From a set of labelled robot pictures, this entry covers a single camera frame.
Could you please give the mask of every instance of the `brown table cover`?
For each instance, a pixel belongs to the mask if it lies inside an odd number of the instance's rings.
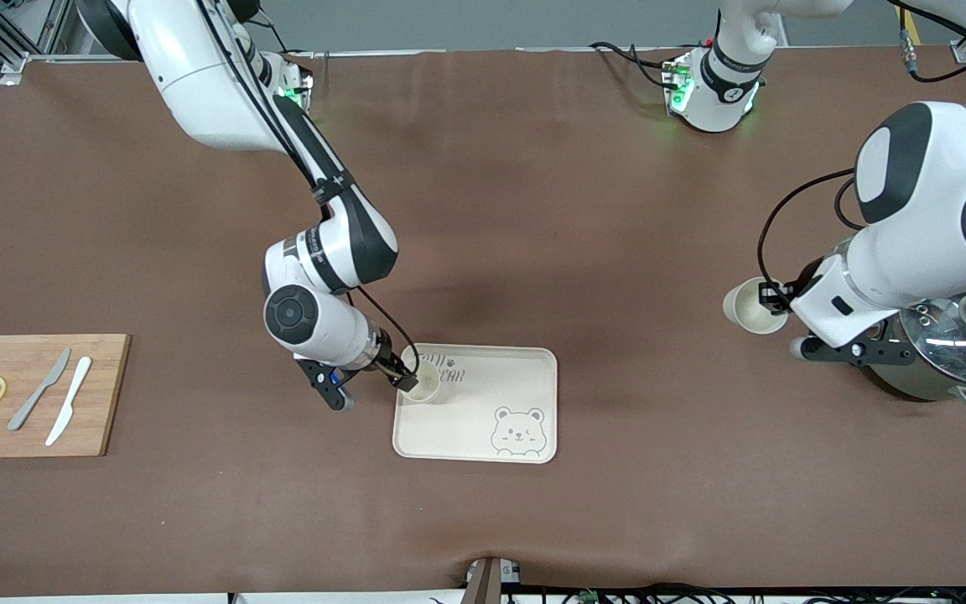
[[[0,334],[133,344],[105,458],[0,460],[0,596],[438,588],[482,555],[571,586],[966,585],[965,406],[720,308],[782,195],[966,76],[785,49],[704,134],[613,55],[314,66],[315,119],[402,245],[372,293],[418,341],[555,352],[556,458],[400,458],[376,375],[330,412],[261,321],[264,249],[318,219],[291,162],[191,141],[141,65],[33,64],[0,91]],[[776,275],[846,236],[834,191],[779,218]]]

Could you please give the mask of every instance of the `paper cup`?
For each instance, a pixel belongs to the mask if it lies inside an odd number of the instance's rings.
[[[725,295],[721,309],[725,318],[740,325],[751,333],[774,333],[785,326],[789,314],[772,315],[770,310],[759,303],[759,284],[766,283],[766,279],[748,279],[743,284],[734,287]]]
[[[429,403],[434,401],[438,397],[440,383],[438,368],[434,366],[434,363],[419,359],[417,379],[419,380],[417,385],[407,393],[404,393],[405,398],[414,403]]]

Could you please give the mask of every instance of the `green led light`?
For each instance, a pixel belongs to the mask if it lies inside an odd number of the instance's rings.
[[[678,86],[676,91],[673,92],[672,107],[676,112],[681,112],[685,110],[688,106],[688,98],[691,96],[691,92],[694,89],[694,80],[688,77],[681,86]]]
[[[748,92],[748,102],[744,106],[744,113],[751,111],[752,104],[755,103],[755,93],[759,91],[759,84],[755,84],[755,87],[751,88],[751,92]]]

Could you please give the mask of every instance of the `white robotic arm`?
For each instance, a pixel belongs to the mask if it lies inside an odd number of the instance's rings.
[[[246,0],[78,0],[81,18],[108,50],[144,61],[178,125],[218,149],[276,150],[300,168],[322,221],[273,244],[263,263],[264,321],[332,409],[351,408],[339,375],[378,370],[411,389],[414,372],[390,336],[337,298],[383,279],[397,259],[386,219],[302,107],[310,73],[260,53],[241,20]]]
[[[670,111],[689,125],[722,133],[751,109],[759,76],[777,47],[771,13],[794,17],[839,14],[852,0],[721,0],[717,37],[674,61],[664,81]]]
[[[855,164],[867,227],[792,284],[791,310],[831,347],[924,299],[966,291],[966,106],[913,103]]]

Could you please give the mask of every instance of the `gray floor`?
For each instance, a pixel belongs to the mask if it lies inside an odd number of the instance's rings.
[[[704,0],[264,0],[290,49],[318,51],[586,46],[675,46],[714,32],[717,5]],[[786,19],[790,45],[893,45],[896,11],[854,0],[835,19]],[[955,35],[917,19],[924,44]],[[261,49],[269,30],[249,26]]]

